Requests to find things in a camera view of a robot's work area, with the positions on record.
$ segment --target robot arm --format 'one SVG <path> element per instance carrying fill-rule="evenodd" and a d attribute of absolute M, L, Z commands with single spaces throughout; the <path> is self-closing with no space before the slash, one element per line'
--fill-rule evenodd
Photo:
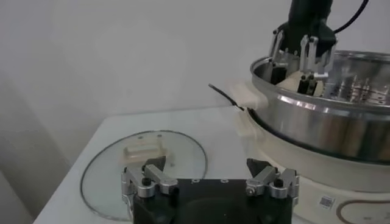
<path fill-rule="evenodd" d="M 368 3 L 364 0 L 356 14 L 342 27 L 331 30 L 326 25 L 333 0 L 292 0 L 288 21 L 276 30 L 269 56 L 274 69 L 271 83 L 278 84 L 292 73 L 303 74 L 301 83 L 314 86 L 332 70 L 336 50 L 336 33 L 350 26 Z M 313 95 L 312 88 L 300 88 Z"/>

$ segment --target stainless steel pot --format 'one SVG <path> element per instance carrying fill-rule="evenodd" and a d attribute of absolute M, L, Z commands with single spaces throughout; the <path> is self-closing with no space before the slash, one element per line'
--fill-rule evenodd
<path fill-rule="evenodd" d="M 251 110 L 263 128 L 308 150 L 390 165 L 390 55 L 338 51 L 321 97 L 270 84 L 270 58 L 250 67 L 267 108 Z"/>

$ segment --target pot handle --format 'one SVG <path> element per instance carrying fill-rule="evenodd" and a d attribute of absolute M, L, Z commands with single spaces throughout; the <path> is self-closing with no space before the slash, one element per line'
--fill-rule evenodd
<path fill-rule="evenodd" d="M 239 110 L 235 117 L 236 132 L 248 158 L 258 157 L 258 143 L 264 141 L 264 133 L 250 120 L 247 111 Z"/>
<path fill-rule="evenodd" d="M 238 106 L 254 110 L 268 107 L 268 98 L 254 87 L 252 82 L 240 82 L 230 87 L 230 92 Z"/>

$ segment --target black knob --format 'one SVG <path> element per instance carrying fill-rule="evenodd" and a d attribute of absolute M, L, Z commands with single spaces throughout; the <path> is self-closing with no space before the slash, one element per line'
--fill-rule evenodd
<path fill-rule="evenodd" d="M 152 184 L 152 179 L 148 177 L 142 178 L 142 185 L 143 186 L 150 186 Z"/>
<path fill-rule="evenodd" d="M 274 181 L 274 186 L 275 187 L 283 187 L 283 180 L 282 179 L 276 179 L 275 181 Z"/>

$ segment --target screw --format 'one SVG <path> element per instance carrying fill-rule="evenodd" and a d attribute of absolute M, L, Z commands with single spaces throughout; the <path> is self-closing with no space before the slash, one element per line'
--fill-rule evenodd
<path fill-rule="evenodd" d="M 255 189 L 252 188 L 252 187 L 247 187 L 247 188 L 245 189 L 245 192 L 246 192 L 246 194 L 247 194 L 248 196 L 253 196 L 253 195 L 255 195 Z"/>
<path fill-rule="evenodd" d="M 150 186 L 152 184 L 152 179 L 148 177 L 142 178 L 142 185 L 143 186 Z"/>

